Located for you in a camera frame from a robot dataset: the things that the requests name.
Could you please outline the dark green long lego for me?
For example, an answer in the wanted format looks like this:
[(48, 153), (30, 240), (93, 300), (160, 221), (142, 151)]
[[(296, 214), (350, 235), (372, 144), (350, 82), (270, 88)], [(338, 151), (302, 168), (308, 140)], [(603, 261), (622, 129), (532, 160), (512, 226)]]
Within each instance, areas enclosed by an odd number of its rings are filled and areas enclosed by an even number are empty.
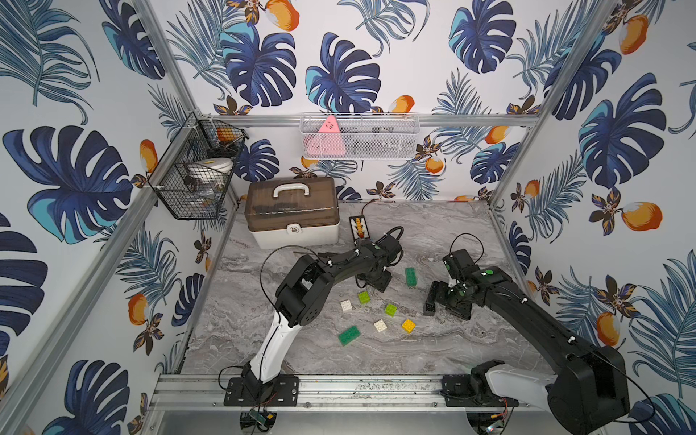
[(418, 277), (415, 268), (405, 268), (404, 276), (406, 285), (410, 288), (418, 286)]
[(358, 329), (358, 327), (351, 326), (351, 327), (347, 328), (345, 331), (343, 331), (342, 333), (339, 333), (338, 340), (339, 340), (339, 343), (342, 344), (342, 346), (347, 346), (348, 344), (351, 344), (356, 339), (358, 339), (360, 336), (361, 336), (361, 332)]

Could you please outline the yellow lego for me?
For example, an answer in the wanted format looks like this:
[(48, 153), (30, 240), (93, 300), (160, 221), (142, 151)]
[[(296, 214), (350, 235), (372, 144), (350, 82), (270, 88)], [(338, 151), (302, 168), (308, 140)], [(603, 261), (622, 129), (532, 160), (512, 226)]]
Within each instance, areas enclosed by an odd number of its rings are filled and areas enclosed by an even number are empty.
[(404, 331), (406, 331), (408, 334), (411, 334), (413, 332), (413, 330), (415, 329), (415, 327), (416, 327), (416, 324), (411, 319), (406, 319), (402, 323), (402, 329)]

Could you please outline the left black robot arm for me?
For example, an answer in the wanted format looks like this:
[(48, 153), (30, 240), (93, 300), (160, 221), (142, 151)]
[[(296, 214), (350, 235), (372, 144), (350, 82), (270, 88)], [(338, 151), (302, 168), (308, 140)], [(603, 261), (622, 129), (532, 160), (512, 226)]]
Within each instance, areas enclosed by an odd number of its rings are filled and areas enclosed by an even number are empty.
[(390, 268), (402, 258), (404, 228), (391, 228), (377, 241), (366, 239), (330, 259), (300, 257), (275, 292), (272, 326), (257, 354), (243, 366), (241, 379), (254, 398), (264, 401), (279, 377), (282, 362), (298, 333), (322, 312), (334, 285), (356, 278), (379, 292), (392, 280)]

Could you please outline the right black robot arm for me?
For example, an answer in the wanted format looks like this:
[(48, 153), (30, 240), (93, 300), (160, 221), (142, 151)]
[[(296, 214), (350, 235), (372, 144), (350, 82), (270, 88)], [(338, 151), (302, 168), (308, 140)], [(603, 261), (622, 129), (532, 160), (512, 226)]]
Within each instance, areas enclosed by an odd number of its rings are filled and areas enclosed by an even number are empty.
[(466, 375), (446, 375), (440, 394), (449, 407), (526, 403), (551, 413), (571, 434), (589, 434), (630, 411), (625, 360), (573, 333), (529, 299), (497, 266), (482, 268), (468, 250), (449, 248), (442, 262), (449, 281), (431, 284), (429, 302), (462, 321), (474, 306), (513, 326), (543, 356), (553, 373), (520, 370), (502, 360), (483, 362)]

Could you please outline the lime lego left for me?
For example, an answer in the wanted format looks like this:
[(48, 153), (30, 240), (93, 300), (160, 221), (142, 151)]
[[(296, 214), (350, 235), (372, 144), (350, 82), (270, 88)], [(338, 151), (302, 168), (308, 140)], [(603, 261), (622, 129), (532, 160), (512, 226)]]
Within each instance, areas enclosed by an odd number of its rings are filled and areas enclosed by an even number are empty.
[(362, 291), (358, 294), (361, 304), (368, 304), (371, 301), (371, 297), (367, 291)]

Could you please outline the lime lego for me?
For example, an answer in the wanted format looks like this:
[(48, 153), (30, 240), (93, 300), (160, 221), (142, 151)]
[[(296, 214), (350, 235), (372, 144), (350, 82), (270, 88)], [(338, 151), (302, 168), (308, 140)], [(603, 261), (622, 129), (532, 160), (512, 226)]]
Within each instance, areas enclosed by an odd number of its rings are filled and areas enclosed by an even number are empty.
[(398, 307), (395, 306), (395, 304), (388, 304), (384, 309), (384, 313), (386, 313), (386, 315), (389, 315), (389, 317), (394, 317), (397, 314), (397, 312)]
[(361, 304), (368, 304), (371, 301), (371, 297), (367, 291), (362, 291), (358, 294)]

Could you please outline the lime lego right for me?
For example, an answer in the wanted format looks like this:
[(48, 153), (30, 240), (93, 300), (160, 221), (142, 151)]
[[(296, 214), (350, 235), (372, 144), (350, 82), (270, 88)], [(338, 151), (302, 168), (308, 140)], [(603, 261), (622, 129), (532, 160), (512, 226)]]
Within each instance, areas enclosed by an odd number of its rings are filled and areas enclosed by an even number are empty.
[(384, 309), (384, 313), (386, 313), (386, 315), (389, 315), (389, 317), (394, 317), (397, 314), (397, 312), (398, 307), (395, 306), (395, 304), (388, 304)]

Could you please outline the cream lego lower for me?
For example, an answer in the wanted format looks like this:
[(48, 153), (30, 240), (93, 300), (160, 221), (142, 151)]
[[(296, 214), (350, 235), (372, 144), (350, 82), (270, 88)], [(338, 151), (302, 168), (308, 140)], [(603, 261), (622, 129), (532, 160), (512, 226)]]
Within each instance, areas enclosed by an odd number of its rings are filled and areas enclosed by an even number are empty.
[(386, 323), (385, 323), (384, 320), (382, 320), (382, 319), (380, 319), (380, 320), (378, 320), (377, 322), (375, 322), (375, 323), (373, 324), (373, 326), (375, 327), (375, 329), (376, 329), (376, 331), (377, 331), (378, 333), (383, 333), (383, 332), (385, 332), (385, 331), (388, 329)]

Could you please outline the black remote control box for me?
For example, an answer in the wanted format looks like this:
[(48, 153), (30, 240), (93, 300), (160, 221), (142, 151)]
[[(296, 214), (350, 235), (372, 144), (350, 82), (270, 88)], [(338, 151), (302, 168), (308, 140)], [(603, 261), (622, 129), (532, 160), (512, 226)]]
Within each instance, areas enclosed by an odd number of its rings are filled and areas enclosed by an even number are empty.
[(357, 244), (360, 240), (370, 238), (370, 231), (364, 215), (349, 217), (349, 224), (353, 242), (355, 242), (355, 244)]

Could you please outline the brown lidded storage box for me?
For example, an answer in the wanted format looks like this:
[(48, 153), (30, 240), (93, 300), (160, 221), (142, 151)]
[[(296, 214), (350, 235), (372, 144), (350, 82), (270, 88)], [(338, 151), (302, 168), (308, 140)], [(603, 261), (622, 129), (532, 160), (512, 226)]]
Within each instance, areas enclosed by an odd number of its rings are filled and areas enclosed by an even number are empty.
[(332, 178), (253, 182), (246, 196), (248, 230), (262, 249), (333, 245), (340, 212)]

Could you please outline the pink triangle object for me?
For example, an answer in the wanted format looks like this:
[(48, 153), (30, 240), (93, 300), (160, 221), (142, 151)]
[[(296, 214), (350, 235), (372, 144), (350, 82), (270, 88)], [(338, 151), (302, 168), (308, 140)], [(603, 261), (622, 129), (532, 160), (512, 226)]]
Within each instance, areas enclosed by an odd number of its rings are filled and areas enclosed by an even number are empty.
[(329, 115), (324, 120), (318, 132), (307, 134), (304, 145), (308, 157), (330, 158), (346, 155), (344, 139), (334, 115)]

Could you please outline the white object in basket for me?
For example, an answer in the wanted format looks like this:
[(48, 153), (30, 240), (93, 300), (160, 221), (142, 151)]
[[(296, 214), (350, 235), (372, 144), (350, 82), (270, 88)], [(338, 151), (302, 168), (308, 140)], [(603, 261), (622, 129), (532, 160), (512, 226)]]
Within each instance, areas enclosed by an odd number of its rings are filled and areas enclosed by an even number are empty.
[(230, 158), (212, 158), (192, 162), (188, 165), (188, 175), (202, 182), (212, 182), (223, 179), (234, 168)]

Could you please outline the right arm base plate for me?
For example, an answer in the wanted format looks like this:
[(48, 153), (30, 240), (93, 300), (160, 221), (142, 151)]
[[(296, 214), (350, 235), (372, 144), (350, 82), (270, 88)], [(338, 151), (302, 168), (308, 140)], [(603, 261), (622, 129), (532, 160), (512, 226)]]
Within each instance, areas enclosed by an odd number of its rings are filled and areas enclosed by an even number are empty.
[(498, 396), (489, 388), (485, 377), (480, 375), (445, 375), (442, 378), (440, 396), (447, 407), (517, 407), (519, 401)]

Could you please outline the clear wall shelf tray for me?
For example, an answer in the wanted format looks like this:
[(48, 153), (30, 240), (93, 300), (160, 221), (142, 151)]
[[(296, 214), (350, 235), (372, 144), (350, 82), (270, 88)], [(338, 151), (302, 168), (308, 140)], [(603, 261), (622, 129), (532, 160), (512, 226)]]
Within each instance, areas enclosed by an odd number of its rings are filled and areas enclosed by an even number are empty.
[[(346, 155), (343, 157), (313, 158), (306, 154), (306, 135), (318, 132), (321, 124), (334, 115), (339, 124)], [(304, 157), (310, 160), (402, 160), (415, 155), (422, 138), (420, 120), (411, 114), (304, 114), (299, 121)]]

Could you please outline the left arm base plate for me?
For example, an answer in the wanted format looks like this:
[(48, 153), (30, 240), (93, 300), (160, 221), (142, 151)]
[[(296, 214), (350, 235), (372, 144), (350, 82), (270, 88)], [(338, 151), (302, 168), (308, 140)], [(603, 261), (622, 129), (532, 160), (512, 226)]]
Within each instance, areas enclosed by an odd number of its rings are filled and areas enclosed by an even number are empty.
[(225, 407), (295, 407), (300, 379), (281, 374), (274, 380), (261, 384), (252, 373), (247, 377), (234, 377), (228, 381), (223, 404)]

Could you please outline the aluminium front rail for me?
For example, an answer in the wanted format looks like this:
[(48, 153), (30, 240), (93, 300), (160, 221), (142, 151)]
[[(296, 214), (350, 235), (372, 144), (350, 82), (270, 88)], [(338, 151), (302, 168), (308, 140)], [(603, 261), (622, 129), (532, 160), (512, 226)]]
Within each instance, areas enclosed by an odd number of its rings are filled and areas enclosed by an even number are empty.
[(150, 399), (154, 411), (542, 411), (530, 399), (475, 399), (468, 375), (283, 375), (267, 399), (251, 397), (241, 379), (228, 375), (163, 375)]

